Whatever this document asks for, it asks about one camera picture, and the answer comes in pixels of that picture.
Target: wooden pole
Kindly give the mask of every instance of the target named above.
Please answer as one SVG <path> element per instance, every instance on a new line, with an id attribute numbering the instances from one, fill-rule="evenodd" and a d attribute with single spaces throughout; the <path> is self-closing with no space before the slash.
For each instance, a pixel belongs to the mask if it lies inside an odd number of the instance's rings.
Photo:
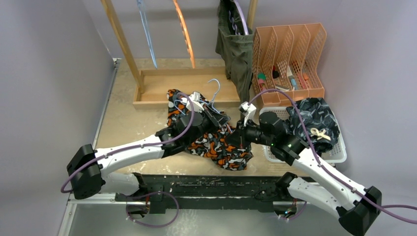
<path id="1" fill-rule="evenodd" d="M 258 6 L 258 0 L 250 0 L 249 4 L 249 11 L 248 11 L 248 17 L 246 18 L 246 23 L 251 30 L 253 30 L 253 22 L 255 21 L 255 13 L 256 13 L 256 7 Z"/>
<path id="2" fill-rule="evenodd" d="M 104 10 L 107 13 L 107 17 L 109 18 L 110 24 L 113 27 L 115 35 L 119 41 L 121 50 L 123 51 L 124 57 L 127 61 L 127 64 L 129 65 L 130 71 L 132 72 L 133 77 L 135 78 L 139 91 L 141 93 L 144 93 L 145 86 L 144 86 L 143 78 L 139 76 L 138 67 L 136 66 L 132 52 L 130 51 L 130 48 L 129 48 L 129 44 L 127 43 L 126 37 L 124 36 L 123 29 L 117 17 L 117 13 L 113 6 L 112 0 L 101 0 L 101 4 L 103 4 Z"/>

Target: blue wire hanger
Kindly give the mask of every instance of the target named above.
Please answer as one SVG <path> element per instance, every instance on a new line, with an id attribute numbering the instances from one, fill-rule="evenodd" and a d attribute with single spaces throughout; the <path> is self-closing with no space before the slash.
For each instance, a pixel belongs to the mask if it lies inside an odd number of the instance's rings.
<path id="1" fill-rule="evenodd" d="M 136 0 L 136 3 L 138 4 L 139 13 L 141 14 L 142 25 L 144 27 L 146 41 L 148 42 L 150 56 L 152 57 L 153 65 L 155 66 L 156 69 L 158 69 L 158 66 L 156 65 L 155 53 L 153 52 L 152 40 L 150 38 L 148 20 L 146 19 L 145 4 L 143 0 Z"/>

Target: table surface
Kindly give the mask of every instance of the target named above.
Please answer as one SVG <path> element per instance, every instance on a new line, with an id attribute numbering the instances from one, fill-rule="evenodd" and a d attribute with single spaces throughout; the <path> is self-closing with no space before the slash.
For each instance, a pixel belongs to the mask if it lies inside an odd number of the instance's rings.
<path id="1" fill-rule="evenodd" d="M 153 69 L 153 63 L 150 59 L 136 59 L 135 61 L 139 69 Z M 157 63 L 159 68 L 191 67 L 189 59 L 158 59 Z M 224 66 L 224 62 L 221 59 L 196 60 L 196 67 L 212 66 Z M 129 70 L 127 62 L 122 60 L 98 135 L 97 148 L 109 148 L 141 140 L 167 126 L 168 108 L 136 110 L 133 107 L 132 102 L 135 88 L 136 82 Z M 202 93 L 204 96 L 212 96 L 212 94 L 204 94 L 203 91 Z M 239 119 L 238 108 L 224 108 L 222 110 L 232 118 L 231 124 L 236 124 Z M 227 171 L 217 167 L 209 159 L 182 152 L 163 159 L 136 163 L 122 168 L 118 172 L 161 175 L 228 176 L 282 176 L 286 172 L 292 172 L 299 176 L 307 176 L 305 173 L 287 164 L 269 162 L 264 156 L 261 145 L 252 144 L 252 153 L 254 157 L 248 162 L 247 169 L 244 171 Z"/>

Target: peach plastic file organizer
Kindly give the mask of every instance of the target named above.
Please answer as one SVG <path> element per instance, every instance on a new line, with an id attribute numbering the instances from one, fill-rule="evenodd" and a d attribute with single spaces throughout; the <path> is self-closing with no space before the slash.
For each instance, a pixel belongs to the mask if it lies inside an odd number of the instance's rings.
<path id="1" fill-rule="evenodd" d="M 317 76 L 317 64 L 326 36 L 320 23 L 256 28 L 252 64 L 255 92 L 261 92 L 257 74 L 262 72 L 266 76 L 267 89 L 274 89 L 275 85 L 288 88 L 285 93 L 294 101 L 324 97 L 325 89 Z M 274 66 L 279 72 L 275 79 L 272 77 Z M 260 107 L 290 105 L 288 98 L 278 92 L 264 93 L 258 101 Z"/>

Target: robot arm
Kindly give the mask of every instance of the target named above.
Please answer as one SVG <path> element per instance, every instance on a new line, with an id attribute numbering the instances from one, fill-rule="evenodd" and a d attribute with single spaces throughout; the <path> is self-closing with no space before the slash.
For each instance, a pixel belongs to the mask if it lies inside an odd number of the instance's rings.
<path id="1" fill-rule="evenodd" d="M 229 121 L 229 117 L 225 118 L 224 115 L 210 110 L 204 103 L 199 103 L 198 93 L 192 94 L 190 98 L 193 104 L 187 103 L 186 106 L 193 106 L 196 111 L 194 119 L 187 133 L 174 142 L 159 144 L 181 133 L 190 123 L 190 115 L 178 119 L 174 127 L 164 128 L 146 139 L 130 144 L 97 150 L 93 150 L 91 145 L 82 146 L 67 166 L 70 176 L 77 172 L 71 179 L 74 197 L 85 199 L 99 192 L 132 195 L 139 190 L 138 178 L 135 174 L 126 175 L 114 171 L 134 163 L 164 158 L 184 151 L 201 135 L 212 132 Z M 292 173 L 286 173 L 276 183 L 277 194 L 308 201 L 338 218 L 340 224 L 351 234 L 364 235 L 379 215 L 379 210 L 329 175 L 321 165 L 379 205 L 381 192 L 373 186 L 366 189 L 355 183 L 321 158 L 319 165 L 306 142 L 285 133 L 282 121 L 275 113 L 261 114 L 258 125 L 252 120 L 256 111 L 252 104 L 243 103 L 239 109 L 247 117 L 238 121 L 236 130 L 226 138 L 228 143 L 241 148 L 251 143 L 269 146 L 278 159 L 303 170 L 320 185 L 310 184 Z M 79 171 L 81 166 L 98 157 L 103 158 Z"/>
<path id="2" fill-rule="evenodd" d="M 119 174 L 114 171 L 138 162 L 160 159 L 182 152 L 204 133 L 212 132 L 230 120 L 230 117 L 220 115 L 206 104 L 200 103 L 199 93 L 194 92 L 189 98 L 192 104 L 186 99 L 182 102 L 188 109 L 191 110 L 191 106 L 194 108 L 192 121 L 191 114 L 188 113 L 180 117 L 172 127 L 164 128 L 145 139 L 117 147 L 93 150 L 90 144 L 82 146 L 67 165 L 68 175 L 75 173 L 71 179 L 74 197 L 85 199 L 103 192 L 131 195 L 139 190 L 137 177 L 134 174 Z M 182 133 L 190 122 L 186 134 L 169 142 Z M 80 169 L 89 162 L 90 165 Z"/>
<path id="3" fill-rule="evenodd" d="M 247 117 L 252 116 L 256 109 L 251 106 L 253 105 L 243 104 L 240 107 Z M 316 186 L 292 173 L 286 173 L 276 184 L 277 193 L 310 202 L 335 216 L 342 227 L 351 234 L 364 235 L 380 211 L 354 191 L 378 205 L 381 205 L 382 201 L 381 192 L 373 186 L 365 188 L 347 178 L 320 157 L 317 161 L 306 142 L 294 135 L 286 134 L 283 122 L 276 113 L 261 114 L 259 123 L 255 124 L 250 118 L 238 121 L 236 130 L 227 141 L 241 147 L 250 143 L 269 146 L 276 158 L 307 173 L 319 184 Z M 353 190 L 333 176 L 348 183 Z"/>

